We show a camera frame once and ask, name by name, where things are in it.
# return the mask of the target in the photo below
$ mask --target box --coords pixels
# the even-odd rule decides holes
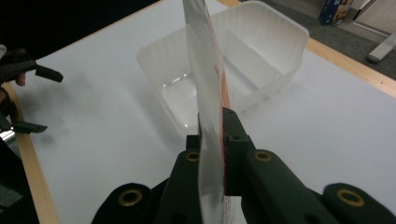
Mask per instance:
[[[241,112],[280,90],[301,66],[308,32],[262,2],[211,16],[231,109]],[[182,134],[197,134],[196,89],[185,28],[143,47],[137,60]]]
[[[340,23],[347,15],[353,0],[326,0],[320,11],[319,21],[322,25]]]

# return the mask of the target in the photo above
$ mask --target white table surface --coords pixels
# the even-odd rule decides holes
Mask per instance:
[[[226,8],[207,3],[211,13]],[[183,25],[181,1],[163,1],[39,60],[63,83],[28,74],[14,86],[25,120],[49,126],[31,138],[62,223],[91,223],[116,187],[152,188],[170,175],[185,136],[135,56]],[[239,117],[255,146],[309,188],[345,182],[396,214],[395,98],[306,51],[286,88]]]

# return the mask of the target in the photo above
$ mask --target gray floor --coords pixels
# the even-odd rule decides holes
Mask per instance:
[[[366,56],[385,40],[382,35],[360,28],[352,21],[356,11],[351,11],[340,25],[321,25],[318,14],[323,0],[262,0],[266,4],[299,22],[317,41],[336,49],[346,56],[363,63],[387,77],[396,80],[396,50],[381,63],[368,63]]]

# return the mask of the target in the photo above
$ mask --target transparent plastic sheet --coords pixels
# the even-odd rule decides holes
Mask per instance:
[[[224,196],[222,55],[204,0],[183,0],[191,71],[197,90],[201,155],[198,174],[204,223],[234,223],[234,202]]]
[[[235,112],[283,89],[302,64],[308,32],[260,1],[245,1],[210,17]],[[183,136],[197,134],[196,89],[186,28],[142,47],[137,60]]]

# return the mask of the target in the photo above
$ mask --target wooden table edge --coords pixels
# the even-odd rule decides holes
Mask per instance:
[[[218,0],[218,1],[227,7],[234,7],[240,4],[240,2],[237,0]],[[155,3],[153,5],[145,7],[137,11],[136,13],[139,13],[157,4],[158,3]],[[362,80],[377,87],[381,91],[393,97],[396,97],[395,80],[386,77],[383,74],[378,73],[375,70],[361,63],[358,63],[351,58],[348,58],[344,54],[334,49],[331,49],[312,38],[309,38],[306,48],[312,51],[313,53],[317,54],[319,57],[345,69],[352,75],[359,77]],[[23,120],[23,115],[21,113],[21,106],[19,104],[15,91],[13,90],[12,86],[9,83],[6,83],[4,86],[7,92],[9,93],[10,98],[17,107],[18,118],[20,120]],[[30,138],[30,135],[24,133],[16,133],[16,139],[17,139],[18,147],[20,149],[23,166],[29,181],[29,186],[32,191],[32,196],[35,202],[35,209],[40,223],[41,224],[60,223],[58,213],[55,209],[53,200],[50,195],[50,190],[48,188],[47,182],[41,170],[38,157],[35,154],[35,148]]]

